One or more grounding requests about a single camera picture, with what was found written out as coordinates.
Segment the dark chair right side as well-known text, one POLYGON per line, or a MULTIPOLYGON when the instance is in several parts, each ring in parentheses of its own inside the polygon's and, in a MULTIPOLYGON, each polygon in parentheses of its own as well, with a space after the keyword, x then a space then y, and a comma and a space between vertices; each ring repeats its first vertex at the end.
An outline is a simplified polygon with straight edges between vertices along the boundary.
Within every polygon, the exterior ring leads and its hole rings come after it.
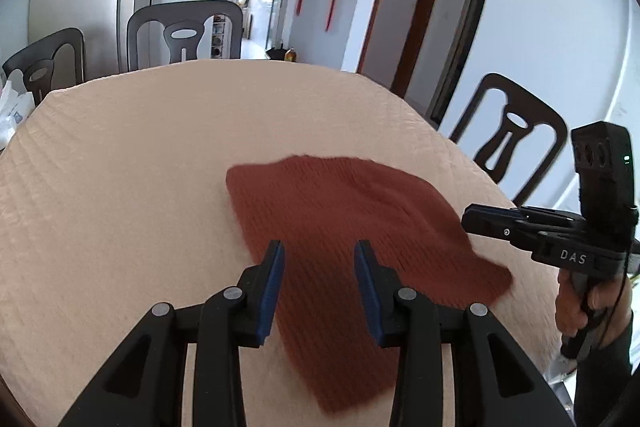
POLYGON ((477 151, 473 160, 495 184, 498 184, 506 175, 506 170, 510 166, 518 144, 538 126, 547 126, 554 133, 554 141, 548 152, 538 162, 533 174, 518 191, 518 194, 511 198, 515 205, 521 206, 529 199, 561 153, 568 138, 567 125, 551 106, 537 98, 536 95, 509 78, 491 72, 480 80, 470 103, 466 106, 462 117, 449 137, 451 142, 457 143, 460 140, 480 107, 480 102, 491 90, 502 92, 506 97, 506 104, 504 104, 501 113, 500 126, 477 151))

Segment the dark chair far left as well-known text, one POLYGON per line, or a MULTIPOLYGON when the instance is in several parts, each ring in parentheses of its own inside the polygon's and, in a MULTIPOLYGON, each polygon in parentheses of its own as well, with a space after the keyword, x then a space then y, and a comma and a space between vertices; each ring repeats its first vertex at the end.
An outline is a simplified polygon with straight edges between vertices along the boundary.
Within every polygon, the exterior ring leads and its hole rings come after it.
POLYGON ((32 95, 35 106, 52 91, 55 55, 63 46, 74 51, 74 86, 86 81, 85 36, 79 28, 69 27, 43 37, 19 50, 2 65, 2 72, 9 78, 14 70, 23 75, 23 84, 32 95))

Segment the beige quilted table cover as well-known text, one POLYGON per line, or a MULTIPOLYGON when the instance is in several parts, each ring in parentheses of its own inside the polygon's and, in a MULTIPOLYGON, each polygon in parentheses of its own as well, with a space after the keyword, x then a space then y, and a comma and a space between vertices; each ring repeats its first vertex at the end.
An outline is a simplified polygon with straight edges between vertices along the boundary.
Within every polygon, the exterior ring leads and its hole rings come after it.
POLYGON ((155 303, 201 303, 250 263, 227 170, 369 158, 454 209, 505 206, 404 100, 321 66, 198 60, 56 90, 1 156, 1 377, 56 425, 155 303))

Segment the dark chair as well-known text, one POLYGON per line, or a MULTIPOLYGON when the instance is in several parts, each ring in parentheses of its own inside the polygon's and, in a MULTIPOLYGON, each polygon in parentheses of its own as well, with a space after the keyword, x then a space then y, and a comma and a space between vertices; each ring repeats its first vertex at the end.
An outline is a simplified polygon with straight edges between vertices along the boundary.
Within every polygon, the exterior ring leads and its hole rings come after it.
POLYGON ((551 106, 537 98, 536 95, 509 78, 491 72, 480 80, 470 103, 466 106, 462 117, 449 137, 451 142, 457 143, 460 140, 480 107, 480 102, 491 90, 502 92, 506 97, 506 104, 504 104, 501 113, 500 126, 477 151, 473 160, 495 184, 498 184, 506 175, 506 170, 510 166, 518 144, 538 126, 547 126, 554 133, 554 141, 548 152, 538 162, 533 174, 518 191, 518 194, 511 198, 515 205, 521 206, 529 199, 561 153, 568 138, 567 125, 551 106))
POLYGON ((175 64, 198 58, 206 20, 224 16, 231 23, 230 57, 241 58, 243 15, 239 5, 229 0, 192 0, 152 4, 138 9, 127 24, 127 67, 129 72, 139 69, 138 32, 148 23, 163 26, 163 39, 169 50, 169 63, 175 64))
POLYGON ((19 50, 2 65, 2 72, 9 78, 14 70, 23 75, 23 84, 32 95, 35 106, 52 91, 55 55, 63 46, 74 51, 74 86, 86 81, 85 36, 79 28, 69 27, 43 37, 19 50))

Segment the dark chair far centre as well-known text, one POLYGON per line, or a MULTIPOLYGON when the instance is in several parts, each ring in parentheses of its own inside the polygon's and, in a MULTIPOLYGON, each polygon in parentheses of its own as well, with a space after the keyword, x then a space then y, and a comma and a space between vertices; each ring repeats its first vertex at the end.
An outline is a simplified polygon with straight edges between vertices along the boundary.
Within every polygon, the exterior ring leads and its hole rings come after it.
POLYGON ((169 63, 175 64, 198 58, 206 20, 224 16, 231 23, 230 57, 241 58, 243 15, 239 5, 229 0, 192 0, 152 4, 138 9, 127 24, 127 67, 129 72, 139 69, 138 32, 148 23, 163 26, 163 39, 169 50, 169 63))

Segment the brown wooden door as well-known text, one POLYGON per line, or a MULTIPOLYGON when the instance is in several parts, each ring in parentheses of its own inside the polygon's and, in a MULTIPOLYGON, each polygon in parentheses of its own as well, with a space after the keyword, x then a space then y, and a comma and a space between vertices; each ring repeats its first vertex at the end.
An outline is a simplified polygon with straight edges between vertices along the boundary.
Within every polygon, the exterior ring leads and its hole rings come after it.
POLYGON ((435 0, 374 0, 357 72, 403 98, 435 0))

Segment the rust red knit sweater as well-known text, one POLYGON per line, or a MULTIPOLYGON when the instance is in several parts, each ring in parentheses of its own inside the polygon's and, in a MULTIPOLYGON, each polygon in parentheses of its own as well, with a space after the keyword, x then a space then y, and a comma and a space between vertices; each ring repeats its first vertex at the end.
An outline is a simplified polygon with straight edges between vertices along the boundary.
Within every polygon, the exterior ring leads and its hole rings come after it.
POLYGON ((490 305, 512 285, 477 256, 458 214, 428 182, 377 162, 292 156, 230 168, 226 185, 255 260, 281 243, 278 327, 300 378, 329 414, 393 387, 397 355, 381 347, 392 297, 373 279, 393 269, 439 305, 490 305))

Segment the white tissue pack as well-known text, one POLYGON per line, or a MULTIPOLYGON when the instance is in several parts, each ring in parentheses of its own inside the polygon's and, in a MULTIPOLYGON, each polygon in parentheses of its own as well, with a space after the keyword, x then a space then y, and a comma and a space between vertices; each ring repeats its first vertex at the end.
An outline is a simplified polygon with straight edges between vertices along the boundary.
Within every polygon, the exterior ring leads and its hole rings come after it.
POLYGON ((14 137, 18 127, 35 109, 32 92, 18 93, 11 80, 1 89, 0 98, 0 150, 4 150, 14 137))

